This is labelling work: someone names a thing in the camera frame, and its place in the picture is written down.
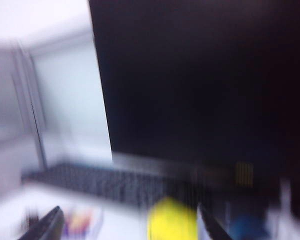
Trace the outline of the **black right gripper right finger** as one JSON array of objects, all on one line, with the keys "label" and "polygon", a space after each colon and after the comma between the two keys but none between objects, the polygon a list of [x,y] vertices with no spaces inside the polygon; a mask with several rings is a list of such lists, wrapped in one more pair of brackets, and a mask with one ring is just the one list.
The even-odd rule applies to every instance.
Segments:
[{"label": "black right gripper right finger", "polygon": [[201,202],[197,205],[197,235],[199,240],[232,240]]}]

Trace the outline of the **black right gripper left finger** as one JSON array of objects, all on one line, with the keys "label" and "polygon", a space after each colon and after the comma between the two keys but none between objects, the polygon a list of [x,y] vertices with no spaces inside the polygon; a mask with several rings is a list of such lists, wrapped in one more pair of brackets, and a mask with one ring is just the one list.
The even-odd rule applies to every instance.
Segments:
[{"label": "black right gripper left finger", "polygon": [[64,228],[64,212],[56,206],[42,218],[27,215],[25,226],[27,229],[19,240],[60,240]]}]

